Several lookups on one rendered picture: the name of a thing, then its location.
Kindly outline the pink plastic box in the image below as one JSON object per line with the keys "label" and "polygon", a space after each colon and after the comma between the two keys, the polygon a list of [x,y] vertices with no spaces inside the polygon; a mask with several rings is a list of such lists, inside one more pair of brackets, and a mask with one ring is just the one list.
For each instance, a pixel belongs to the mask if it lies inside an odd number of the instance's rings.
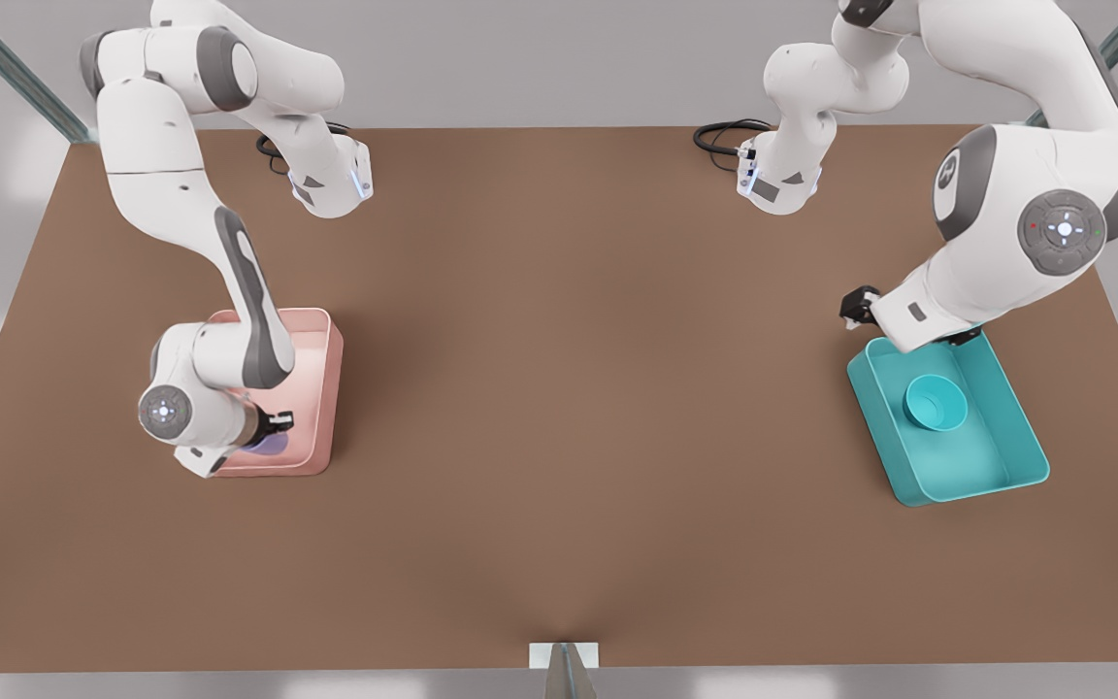
{"label": "pink plastic box", "polygon": [[215,478],[306,478],[324,472],[330,461],[339,376],[345,340],[326,311],[318,306],[280,310],[294,347],[294,368],[274,389],[235,388],[268,415],[292,410],[288,446],[276,455],[229,456]]}

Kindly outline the silver frame post with foot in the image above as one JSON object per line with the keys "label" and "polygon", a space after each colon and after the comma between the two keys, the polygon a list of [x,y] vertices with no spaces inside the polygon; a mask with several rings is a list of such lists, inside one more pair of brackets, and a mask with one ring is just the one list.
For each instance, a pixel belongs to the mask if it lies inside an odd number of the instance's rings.
{"label": "silver frame post with foot", "polygon": [[546,670],[543,699],[598,699],[589,671],[599,667],[599,643],[529,643],[529,668]]}

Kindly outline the teal bowl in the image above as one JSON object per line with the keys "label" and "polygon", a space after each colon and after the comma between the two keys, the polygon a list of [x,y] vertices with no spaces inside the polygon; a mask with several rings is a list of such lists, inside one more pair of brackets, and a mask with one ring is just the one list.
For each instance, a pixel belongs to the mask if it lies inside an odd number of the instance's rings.
{"label": "teal bowl", "polygon": [[904,416],[928,432],[954,432],[966,423],[969,402],[961,386],[941,375],[922,375],[904,389]]}

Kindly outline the teal plastic box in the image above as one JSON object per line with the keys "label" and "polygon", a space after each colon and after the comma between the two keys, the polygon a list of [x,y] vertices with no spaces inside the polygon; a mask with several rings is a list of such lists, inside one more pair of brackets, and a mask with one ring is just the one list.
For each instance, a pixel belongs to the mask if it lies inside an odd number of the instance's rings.
{"label": "teal plastic box", "polygon": [[[928,432],[904,416],[906,386],[922,375],[961,386],[969,415],[960,428]],[[847,378],[889,485],[904,506],[951,503],[1050,478],[1050,463],[986,336],[910,353],[873,338],[847,363]]]}

